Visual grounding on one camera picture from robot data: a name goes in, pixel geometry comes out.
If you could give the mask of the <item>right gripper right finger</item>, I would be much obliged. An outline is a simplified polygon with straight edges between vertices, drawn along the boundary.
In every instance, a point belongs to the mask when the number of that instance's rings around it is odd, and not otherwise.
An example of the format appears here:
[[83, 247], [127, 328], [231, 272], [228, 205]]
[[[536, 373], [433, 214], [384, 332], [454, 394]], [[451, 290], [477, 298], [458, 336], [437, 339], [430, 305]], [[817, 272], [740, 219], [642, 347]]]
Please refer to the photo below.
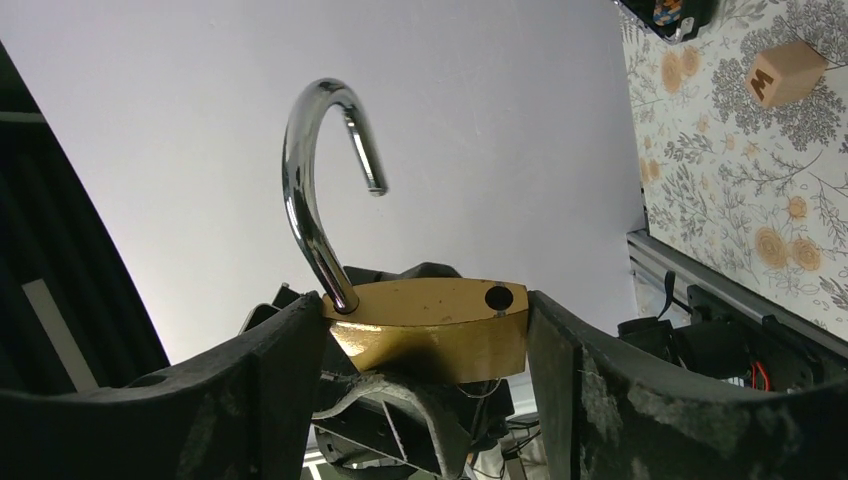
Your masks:
[[847, 385], [797, 393], [684, 370], [529, 295], [528, 359], [554, 479], [843, 479]]

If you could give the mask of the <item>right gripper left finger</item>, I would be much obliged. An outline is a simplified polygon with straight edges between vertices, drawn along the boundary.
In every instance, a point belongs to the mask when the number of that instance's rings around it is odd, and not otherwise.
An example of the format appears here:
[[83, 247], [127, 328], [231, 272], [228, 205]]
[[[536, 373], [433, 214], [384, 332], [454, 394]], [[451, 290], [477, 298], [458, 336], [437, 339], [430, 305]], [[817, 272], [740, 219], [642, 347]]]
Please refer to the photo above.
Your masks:
[[1, 395], [5, 479], [296, 479], [328, 325], [300, 296], [123, 388]]

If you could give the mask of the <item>large brass padlock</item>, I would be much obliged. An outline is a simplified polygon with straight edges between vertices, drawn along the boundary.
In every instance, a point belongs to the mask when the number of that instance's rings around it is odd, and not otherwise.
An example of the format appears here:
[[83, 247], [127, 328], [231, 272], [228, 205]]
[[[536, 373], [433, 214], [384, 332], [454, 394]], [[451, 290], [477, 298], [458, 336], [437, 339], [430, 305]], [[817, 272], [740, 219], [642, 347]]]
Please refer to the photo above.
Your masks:
[[289, 114], [282, 196], [290, 229], [325, 293], [322, 315], [360, 372], [392, 371], [461, 384], [524, 372], [526, 286], [462, 277], [418, 277], [356, 285], [344, 271], [319, 214], [315, 159], [327, 112], [342, 114], [367, 190], [389, 190], [369, 119], [354, 90], [335, 78], [310, 83]]

